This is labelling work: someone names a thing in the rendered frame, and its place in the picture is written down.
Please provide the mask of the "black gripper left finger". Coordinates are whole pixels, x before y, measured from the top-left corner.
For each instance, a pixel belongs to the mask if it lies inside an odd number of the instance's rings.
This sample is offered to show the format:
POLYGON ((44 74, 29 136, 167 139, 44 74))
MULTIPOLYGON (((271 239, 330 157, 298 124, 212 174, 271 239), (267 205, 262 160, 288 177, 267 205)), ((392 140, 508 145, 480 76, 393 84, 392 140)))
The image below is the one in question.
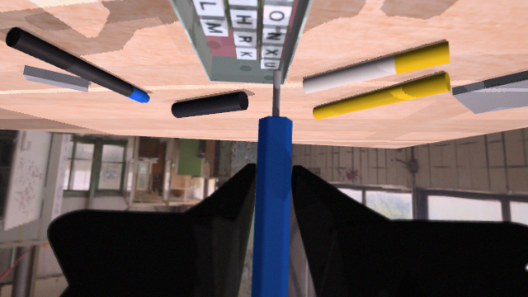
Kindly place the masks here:
POLYGON ((189 279, 200 297, 238 297, 255 206, 248 163, 184 213, 75 210, 52 220, 49 244, 68 282, 78 276, 189 279))

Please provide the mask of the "grey keyboard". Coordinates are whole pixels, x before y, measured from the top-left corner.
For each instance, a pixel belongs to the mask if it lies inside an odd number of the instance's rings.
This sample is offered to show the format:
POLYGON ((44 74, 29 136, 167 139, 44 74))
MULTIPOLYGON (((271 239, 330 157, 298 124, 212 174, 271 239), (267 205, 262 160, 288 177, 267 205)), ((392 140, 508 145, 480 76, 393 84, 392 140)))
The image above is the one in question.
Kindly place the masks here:
POLYGON ((209 82, 285 86, 314 0, 169 0, 209 82))

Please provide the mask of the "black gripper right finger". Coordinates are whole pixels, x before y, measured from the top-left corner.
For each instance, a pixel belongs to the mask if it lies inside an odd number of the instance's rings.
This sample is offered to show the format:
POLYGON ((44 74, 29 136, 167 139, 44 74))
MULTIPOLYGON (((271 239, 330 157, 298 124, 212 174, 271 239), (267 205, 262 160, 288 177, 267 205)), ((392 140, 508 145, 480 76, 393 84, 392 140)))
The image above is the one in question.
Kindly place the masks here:
POLYGON ((394 297, 414 262, 520 262, 528 225, 390 219, 294 165, 296 219, 316 297, 394 297))

